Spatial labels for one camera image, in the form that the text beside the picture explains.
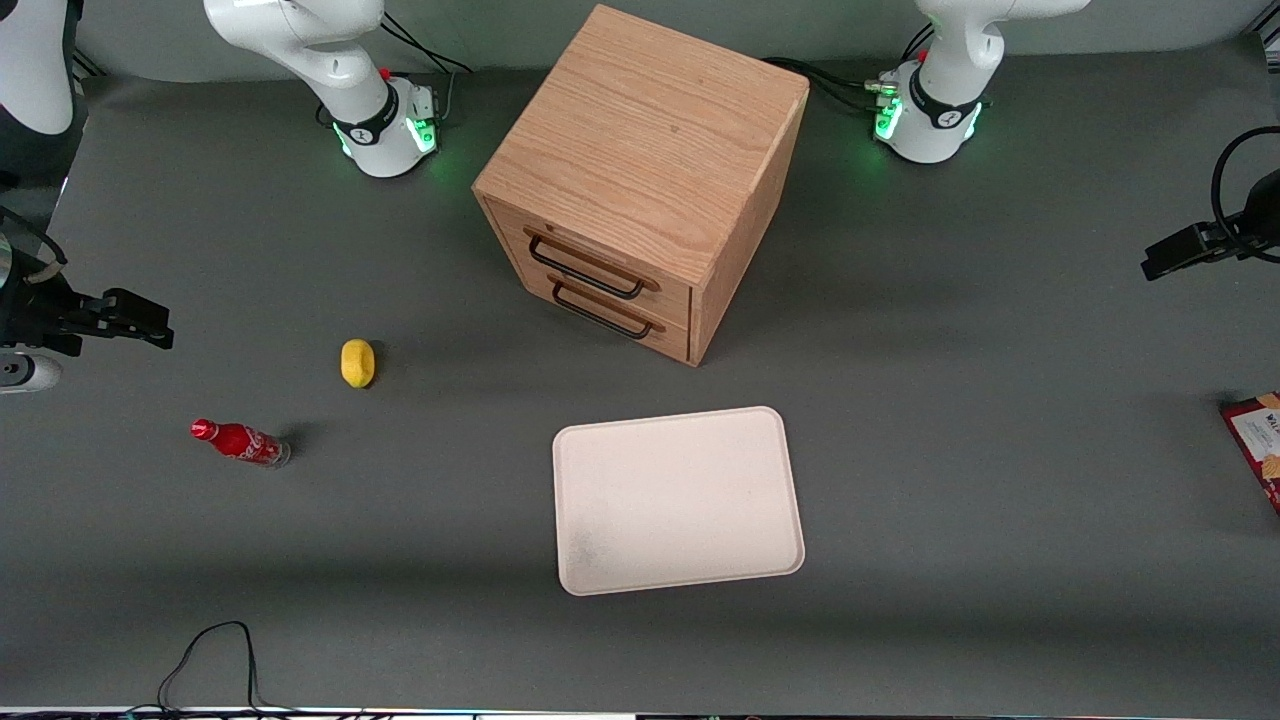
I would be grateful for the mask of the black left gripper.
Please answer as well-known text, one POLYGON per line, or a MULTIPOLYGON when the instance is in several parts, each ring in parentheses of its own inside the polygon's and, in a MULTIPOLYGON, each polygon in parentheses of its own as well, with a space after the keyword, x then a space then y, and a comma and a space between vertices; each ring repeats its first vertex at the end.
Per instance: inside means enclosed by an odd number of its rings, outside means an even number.
POLYGON ((1245 246, 1267 254, 1279 247, 1279 176, 1272 170, 1251 188, 1244 208, 1212 224, 1188 225, 1146 249, 1142 272, 1157 281, 1213 260, 1251 259, 1245 246))

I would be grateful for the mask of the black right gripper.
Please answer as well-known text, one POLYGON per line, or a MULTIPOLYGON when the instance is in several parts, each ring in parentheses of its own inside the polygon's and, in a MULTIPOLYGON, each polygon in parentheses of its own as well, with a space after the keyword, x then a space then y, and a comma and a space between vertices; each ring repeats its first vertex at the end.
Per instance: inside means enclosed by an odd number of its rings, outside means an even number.
POLYGON ((68 357, 82 352, 81 336, 140 340, 170 350, 170 310, 123 288, 102 299, 74 291, 61 273, 12 268, 3 279, 4 348, 45 348, 68 357))

